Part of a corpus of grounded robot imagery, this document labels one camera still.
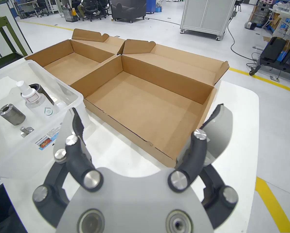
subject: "cardboard box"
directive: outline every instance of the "cardboard box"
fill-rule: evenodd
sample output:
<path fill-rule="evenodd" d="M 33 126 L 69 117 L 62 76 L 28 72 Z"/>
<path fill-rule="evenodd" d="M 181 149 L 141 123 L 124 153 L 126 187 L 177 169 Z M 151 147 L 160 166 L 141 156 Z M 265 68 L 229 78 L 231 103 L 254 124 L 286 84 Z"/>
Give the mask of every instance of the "cardboard box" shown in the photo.
<path fill-rule="evenodd" d="M 76 81 L 87 109 L 166 166 L 214 99 L 214 84 L 228 70 L 210 59 L 154 42 L 126 40 L 112 57 Z"/>
<path fill-rule="evenodd" d="M 92 72 L 99 63 L 123 51 L 124 40 L 98 32 L 75 29 L 65 40 L 27 56 L 52 75 L 73 87 L 73 83 Z"/>

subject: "camera lens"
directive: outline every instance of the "camera lens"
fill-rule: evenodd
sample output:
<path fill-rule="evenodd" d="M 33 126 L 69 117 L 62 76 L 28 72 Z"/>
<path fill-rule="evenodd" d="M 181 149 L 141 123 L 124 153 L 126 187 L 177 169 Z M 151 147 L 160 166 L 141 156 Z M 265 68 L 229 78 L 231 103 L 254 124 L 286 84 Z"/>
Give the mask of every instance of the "camera lens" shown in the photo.
<path fill-rule="evenodd" d="M 100 211 L 91 209 L 82 214 L 78 225 L 79 233 L 102 233 L 105 219 Z"/>

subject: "green metal frame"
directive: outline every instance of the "green metal frame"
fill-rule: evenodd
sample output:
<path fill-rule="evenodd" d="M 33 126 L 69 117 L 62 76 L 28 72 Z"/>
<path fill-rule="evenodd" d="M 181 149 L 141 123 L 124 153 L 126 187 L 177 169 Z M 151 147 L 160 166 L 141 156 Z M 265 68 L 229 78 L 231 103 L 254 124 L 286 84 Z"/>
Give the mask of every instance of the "green metal frame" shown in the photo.
<path fill-rule="evenodd" d="M 13 44 L 11 43 L 10 39 L 8 38 L 6 32 L 3 29 L 4 26 L 6 26 L 7 29 L 9 30 L 16 45 L 18 46 L 18 48 L 20 49 L 20 51 L 23 55 L 16 52 Z M 4 67 L 4 66 L 20 59 L 20 58 L 27 56 L 27 52 L 25 51 L 25 49 L 22 46 L 19 39 L 17 38 L 16 33 L 14 32 L 14 30 L 13 30 L 12 26 L 10 25 L 10 22 L 8 21 L 8 18 L 6 16 L 0 17 L 0 33 L 3 36 L 3 38 L 6 40 L 6 43 L 8 44 L 8 46 L 10 47 L 10 49 L 12 51 L 11 54 L 8 54 L 7 56 L 4 56 L 4 57 L 2 57 L 2 55 L 0 54 L 0 68 Z"/>
<path fill-rule="evenodd" d="M 10 47 L 11 51 L 13 53 L 16 52 L 13 44 L 11 43 L 10 39 L 8 38 L 6 32 L 4 31 L 3 27 L 6 26 L 7 29 L 9 30 L 11 36 L 13 37 L 16 45 L 18 46 L 18 48 L 20 49 L 21 53 L 23 54 L 23 56 L 27 56 L 27 52 L 25 51 L 24 47 L 22 46 L 21 42 L 19 41 L 19 39 L 16 36 L 16 33 L 14 32 L 12 26 L 10 25 L 10 22 L 8 21 L 8 18 L 6 16 L 4 17 L 0 17 L 0 33 L 2 34 L 3 38 L 6 40 L 8 46 Z"/>

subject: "transparent plastic bin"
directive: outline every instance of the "transparent plastic bin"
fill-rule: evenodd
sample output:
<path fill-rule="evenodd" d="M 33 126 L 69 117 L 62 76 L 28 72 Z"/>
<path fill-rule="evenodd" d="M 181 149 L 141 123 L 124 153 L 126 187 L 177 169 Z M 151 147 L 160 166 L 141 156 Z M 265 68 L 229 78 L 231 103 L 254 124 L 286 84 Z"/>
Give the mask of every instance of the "transparent plastic bin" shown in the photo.
<path fill-rule="evenodd" d="M 38 118 L 26 107 L 17 87 L 0 100 L 0 108 L 11 103 L 26 116 L 24 122 L 17 126 L 0 116 L 0 177 L 27 180 L 48 163 L 54 162 L 53 144 L 68 109 L 76 108 L 85 129 L 92 131 L 95 126 L 87 115 L 83 95 L 36 62 L 25 61 L 5 70 L 0 79 L 6 76 L 15 81 L 24 80 L 27 84 L 39 83 L 59 108 L 51 118 Z M 20 134 L 22 126 L 33 127 L 34 131 L 23 138 Z"/>

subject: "white bottle cap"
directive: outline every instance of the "white bottle cap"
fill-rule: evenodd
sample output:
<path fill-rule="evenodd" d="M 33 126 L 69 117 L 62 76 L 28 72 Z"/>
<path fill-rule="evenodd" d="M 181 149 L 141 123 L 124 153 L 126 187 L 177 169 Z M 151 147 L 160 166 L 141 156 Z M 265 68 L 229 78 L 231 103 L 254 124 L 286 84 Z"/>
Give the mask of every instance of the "white bottle cap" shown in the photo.
<path fill-rule="evenodd" d="M 24 81 L 19 81 L 16 83 L 16 86 L 20 89 L 22 93 L 22 97 L 28 103 L 34 103 L 40 99 L 40 94 L 33 88 L 31 88 L 27 83 Z"/>

